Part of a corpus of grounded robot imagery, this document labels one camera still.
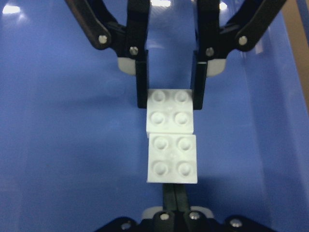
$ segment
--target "lego brick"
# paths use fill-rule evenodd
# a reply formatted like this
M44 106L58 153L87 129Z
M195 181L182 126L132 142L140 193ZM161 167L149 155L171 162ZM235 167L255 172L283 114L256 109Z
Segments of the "lego brick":
M193 103L190 89L150 89L147 101L149 133L193 133Z
M150 133L147 182L196 184L196 136Z

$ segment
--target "screw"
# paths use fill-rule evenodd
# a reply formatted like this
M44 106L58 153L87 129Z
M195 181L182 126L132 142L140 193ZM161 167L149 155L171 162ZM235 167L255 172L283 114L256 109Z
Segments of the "screw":
M248 38L246 36L241 36L238 40L238 43L241 45L241 46L244 46L246 45L248 42Z
M198 212L191 212L189 214L189 217L192 219L192 220L198 220L200 218L200 215Z
M162 221L168 220L168 219L169 219L169 215L168 215L167 213L161 214L161 215L160 215L160 219L161 219Z
M237 218L230 220L230 224L232 227L235 227L235 228L242 227L242 222Z
M137 47L130 47L130 54L136 56L139 53L139 49Z
M98 37L98 41L100 42L100 44L106 44L107 43L107 36L106 35L100 35Z
M131 223L129 221L121 225L121 229L124 231L130 228L131 228Z
M213 48L212 47L209 47L209 48L207 48L206 49L206 55L208 56L208 57L212 57L213 56L213 54L214 54L214 50L213 50Z

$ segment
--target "white lego brick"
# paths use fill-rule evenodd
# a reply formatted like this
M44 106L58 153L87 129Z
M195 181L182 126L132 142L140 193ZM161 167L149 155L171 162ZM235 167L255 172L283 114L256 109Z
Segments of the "white lego brick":
M148 90L146 131L193 133L193 102L190 89Z
M196 136L150 133L147 182L196 184Z

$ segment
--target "rounded stud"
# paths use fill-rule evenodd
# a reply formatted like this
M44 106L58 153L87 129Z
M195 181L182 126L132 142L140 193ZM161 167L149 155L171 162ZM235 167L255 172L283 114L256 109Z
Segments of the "rounded stud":
M178 148L181 151L188 151L192 148L192 141L187 138L182 138L178 142Z
M169 168L164 162L159 161L154 164L153 170L157 175L164 176L166 173L168 173Z
M189 100L188 93L185 91L178 91L175 94L175 100L176 102L181 103L181 104L186 103Z
M182 163L178 166L178 172L184 176L187 177L192 172L192 167L189 163Z
M189 117L186 113L180 112L175 116L175 122L180 126L185 126L189 121Z
M165 116L163 113L160 112L154 112L151 116L150 116L150 121L155 124L155 125L160 125L164 122L165 120Z
M152 94L152 99L154 102L162 103L165 101L165 93L161 90L157 90Z
M157 137L154 140L154 147L160 151L165 150L169 146L169 141L164 137Z

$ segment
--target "blue surface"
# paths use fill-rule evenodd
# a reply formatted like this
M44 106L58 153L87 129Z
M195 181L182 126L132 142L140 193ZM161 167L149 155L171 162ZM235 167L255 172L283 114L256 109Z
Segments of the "blue surface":
M122 24L126 6L106 1ZM226 1L226 21L239 1ZM161 205L147 184L146 111L112 50L91 47L61 0L0 0L0 231L91 232ZM191 2L152 7L151 88L189 88ZM280 232L309 231L309 119L282 16L232 52L195 112L192 205Z

